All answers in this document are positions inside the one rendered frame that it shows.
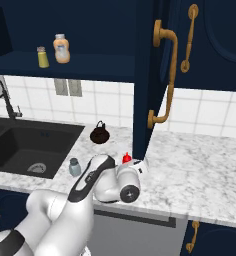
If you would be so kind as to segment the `navy open cabinet door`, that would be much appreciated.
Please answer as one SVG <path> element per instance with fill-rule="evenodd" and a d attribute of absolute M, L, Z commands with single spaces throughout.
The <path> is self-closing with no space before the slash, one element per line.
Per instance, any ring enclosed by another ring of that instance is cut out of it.
<path fill-rule="evenodd" d="M 134 75 L 133 150 L 134 159 L 143 159 L 153 129 L 148 128 L 148 113 L 159 113 L 167 85 L 173 42 L 161 39 L 153 45 L 154 23 L 162 21 L 167 31 L 176 29 L 180 0 L 138 0 L 136 7 L 136 48 Z"/>

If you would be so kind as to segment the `grey shaker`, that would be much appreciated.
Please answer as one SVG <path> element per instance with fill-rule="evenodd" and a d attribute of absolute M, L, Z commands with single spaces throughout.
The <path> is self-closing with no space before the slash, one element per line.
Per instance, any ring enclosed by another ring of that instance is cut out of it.
<path fill-rule="evenodd" d="M 81 166 L 77 158 L 70 159 L 69 172 L 74 177 L 81 175 Z"/>

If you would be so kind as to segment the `orange condiment bottle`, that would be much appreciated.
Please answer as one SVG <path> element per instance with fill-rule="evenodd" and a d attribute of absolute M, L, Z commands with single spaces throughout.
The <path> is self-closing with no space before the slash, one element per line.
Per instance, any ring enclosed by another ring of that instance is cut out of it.
<path fill-rule="evenodd" d="M 66 64 L 70 61 L 69 42 L 64 34 L 56 34 L 53 41 L 56 61 L 60 64 Z"/>

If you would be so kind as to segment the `yellow shaker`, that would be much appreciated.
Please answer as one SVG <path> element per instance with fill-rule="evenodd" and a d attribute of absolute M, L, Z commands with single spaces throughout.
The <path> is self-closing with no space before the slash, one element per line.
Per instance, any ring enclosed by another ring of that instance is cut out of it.
<path fill-rule="evenodd" d="M 38 64 L 40 68 L 48 68 L 49 67 L 49 61 L 47 57 L 47 53 L 44 46 L 39 46 L 37 48 L 37 54 L 38 54 Z"/>

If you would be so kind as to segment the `navy closed cabinet door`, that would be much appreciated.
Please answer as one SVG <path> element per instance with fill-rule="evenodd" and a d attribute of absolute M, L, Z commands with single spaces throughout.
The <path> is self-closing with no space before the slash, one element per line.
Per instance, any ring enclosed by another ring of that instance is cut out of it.
<path fill-rule="evenodd" d="M 176 73 L 177 88 L 236 92 L 236 0 L 180 0 L 174 30 L 178 60 L 183 61 L 191 20 L 188 9 L 197 4 L 190 69 Z"/>

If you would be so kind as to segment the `navy base cabinet door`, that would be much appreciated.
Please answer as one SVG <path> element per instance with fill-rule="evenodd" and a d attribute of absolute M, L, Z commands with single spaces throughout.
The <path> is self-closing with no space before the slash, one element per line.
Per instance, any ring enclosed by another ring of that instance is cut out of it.
<path fill-rule="evenodd" d="M 28 193 L 0 189 L 0 231 L 15 228 L 26 216 Z"/>
<path fill-rule="evenodd" d="M 186 250 L 194 234 L 188 221 L 180 256 L 236 256 L 236 228 L 201 222 L 191 254 Z"/>

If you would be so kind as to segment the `dark brown kettle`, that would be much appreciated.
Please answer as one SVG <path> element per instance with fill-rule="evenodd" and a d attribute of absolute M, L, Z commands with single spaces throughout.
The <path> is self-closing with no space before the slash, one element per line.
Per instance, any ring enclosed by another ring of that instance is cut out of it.
<path fill-rule="evenodd" d="M 110 138 L 110 133 L 106 130 L 105 123 L 100 120 L 90 134 L 90 139 L 96 144 L 104 144 Z"/>

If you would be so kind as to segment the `black sink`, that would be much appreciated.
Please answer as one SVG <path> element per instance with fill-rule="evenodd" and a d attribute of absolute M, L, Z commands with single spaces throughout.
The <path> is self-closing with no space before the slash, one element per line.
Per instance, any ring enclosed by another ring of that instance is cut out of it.
<path fill-rule="evenodd" d="M 53 179 L 83 129 L 0 118 L 0 172 Z"/>

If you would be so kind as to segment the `grey dishwasher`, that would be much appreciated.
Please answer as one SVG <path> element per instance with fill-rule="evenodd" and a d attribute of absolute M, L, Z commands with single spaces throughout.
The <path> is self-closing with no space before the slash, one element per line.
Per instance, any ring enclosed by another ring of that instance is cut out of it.
<path fill-rule="evenodd" d="M 180 256 L 188 221 L 94 206 L 92 256 Z"/>

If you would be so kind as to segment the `black sink tap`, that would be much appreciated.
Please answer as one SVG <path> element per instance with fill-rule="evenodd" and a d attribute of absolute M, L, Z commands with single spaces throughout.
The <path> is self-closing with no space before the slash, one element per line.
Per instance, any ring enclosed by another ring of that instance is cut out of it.
<path fill-rule="evenodd" d="M 0 86 L 1 86 L 1 89 L 2 89 L 2 93 L 0 94 L 0 98 L 3 98 L 4 101 L 5 101 L 6 110 L 7 110 L 9 118 L 12 119 L 12 120 L 16 120 L 17 118 L 22 117 L 23 114 L 20 110 L 18 110 L 17 112 L 14 111 L 14 109 L 13 109 L 11 103 L 10 103 L 7 90 L 5 89 L 4 84 L 1 80 L 0 80 Z"/>

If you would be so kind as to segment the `grey wall outlet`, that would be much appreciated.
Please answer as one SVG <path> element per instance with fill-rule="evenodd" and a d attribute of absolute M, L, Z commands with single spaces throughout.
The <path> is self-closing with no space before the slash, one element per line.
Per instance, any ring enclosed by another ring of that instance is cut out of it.
<path fill-rule="evenodd" d="M 60 96 L 68 95 L 67 83 L 65 79 L 55 78 L 54 85 L 55 85 L 55 91 L 57 95 L 60 95 Z"/>
<path fill-rule="evenodd" d="M 82 96 L 82 87 L 80 80 L 68 80 L 69 92 L 71 96 L 81 97 Z"/>

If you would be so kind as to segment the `navy open wall cabinet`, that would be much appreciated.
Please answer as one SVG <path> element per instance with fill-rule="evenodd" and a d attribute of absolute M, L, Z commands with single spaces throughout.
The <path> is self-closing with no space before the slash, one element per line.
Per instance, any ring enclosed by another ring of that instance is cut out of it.
<path fill-rule="evenodd" d="M 132 82 L 135 32 L 136 0 L 0 0 L 0 74 Z M 56 34 L 69 42 L 66 64 L 55 58 Z"/>

